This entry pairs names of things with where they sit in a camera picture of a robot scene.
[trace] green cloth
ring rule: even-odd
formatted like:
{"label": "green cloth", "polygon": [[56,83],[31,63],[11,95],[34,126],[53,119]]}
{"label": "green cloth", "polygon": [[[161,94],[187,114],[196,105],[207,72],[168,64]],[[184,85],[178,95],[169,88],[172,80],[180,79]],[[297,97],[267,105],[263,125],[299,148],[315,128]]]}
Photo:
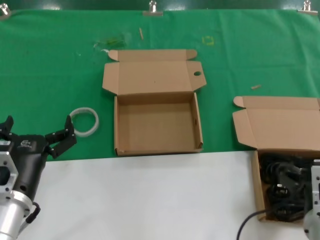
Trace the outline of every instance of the green cloth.
{"label": "green cloth", "polygon": [[[58,160],[114,157],[114,95],[102,89],[104,64],[111,60],[100,51],[103,44],[94,45],[119,38],[122,49],[196,49],[207,81],[197,92],[204,152],[246,150],[235,135],[233,98],[319,97],[319,26],[316,16],[294,10],[172,11],[163,17],[18,11],[0,21],[0,121],[12,115],[14,133],[43,135],[62,129],[72,110],[90,107],[99,129],[78,137]],[[75,126],[83,131],[93,122],[78,117]]]}

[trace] small wood piece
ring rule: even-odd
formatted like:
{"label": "small wood piece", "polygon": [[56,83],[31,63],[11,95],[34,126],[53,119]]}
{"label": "small wood piece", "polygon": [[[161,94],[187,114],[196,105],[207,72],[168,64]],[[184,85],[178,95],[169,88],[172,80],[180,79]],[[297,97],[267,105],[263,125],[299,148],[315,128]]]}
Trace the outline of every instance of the small wood piece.
{"label": "small wood piece", "polygon": [[143,39],[144,39],[144,35],[143,35],[143,33],[142,33],[141,27],[139,27],[139,31],[140,31],[141,40],[143,40]]}
{"label": "small wood piece", "polygon": [[255,90],[255,89],[258,89],[258,88],[261,88],[261,84],[251,87],[252,90]]}

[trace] metal clip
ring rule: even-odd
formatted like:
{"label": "metal clip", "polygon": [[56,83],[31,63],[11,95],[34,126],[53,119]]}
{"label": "metal clip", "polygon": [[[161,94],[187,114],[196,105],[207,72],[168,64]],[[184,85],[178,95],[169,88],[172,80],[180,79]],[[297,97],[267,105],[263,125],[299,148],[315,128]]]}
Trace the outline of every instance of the metal clip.
{"label": "metal clip", "polygon": [[2,15],[0,16],[0,20],[7,19],[11,16],[11,11],[6,3],[0,4],[0,9],[2,12]]}
{"label": "metal clip", "polygon": [[143,11],[144,16],[163,16],[164,13],[162,11],[157,11],[157,2],[155,0],[151,0],[149,2],[149,11]]}
{"label": "metal clip", "polygon": [[303,2],[303,8],[302,10],[298,10],[299,13],[304,13],[304,14],[310,14],[310,15],[318,15],[318,11],[312,11],[311,10],[311,1],[310,0],[305,0]]}

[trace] open cardboard box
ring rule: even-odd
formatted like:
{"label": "open cardboard box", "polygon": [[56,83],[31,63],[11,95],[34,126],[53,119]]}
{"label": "open cardboard box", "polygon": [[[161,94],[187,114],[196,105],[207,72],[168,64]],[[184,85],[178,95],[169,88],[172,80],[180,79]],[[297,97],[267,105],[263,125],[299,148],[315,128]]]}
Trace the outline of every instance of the open cardboard box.
{"label": "open cardboard box", "polygon": [[[237,139],[256,149],[252,159],[252,177],[257,211],[268,209],[268,185],[260,177],[263,153],[320,157],[320,99],[307,97],[236,96],[233,113]],[[277,221],[270,214],[260,221]]]}
{"label": "open cardboard box", "polygon": [[105,90],[115,93],[116,154],[197,153],[203,138],[197,95],[206,84],[195,50],[111,50]]}

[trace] tape roll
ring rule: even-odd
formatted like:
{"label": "tape roll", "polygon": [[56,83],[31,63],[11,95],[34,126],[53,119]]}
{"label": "tape roll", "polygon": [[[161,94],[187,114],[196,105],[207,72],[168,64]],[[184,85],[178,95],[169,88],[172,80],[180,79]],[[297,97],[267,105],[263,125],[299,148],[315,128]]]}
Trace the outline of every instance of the tape roll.
{"label": "tape roll", "polygon": [[95,123],[89,131],[78,131],[78,130],[74,129],[75,135],[77,135],[78,137],[85,138],[85,137],[92,135],[98,129],[99,117],[98,117],[98,114],[96,113],[96,111],[90,107],[79,107],[79,108],[73,110],[69,115],[72,120],[72,118],[75,115],[79,115],[79,114],[92,114],[95,117]]}

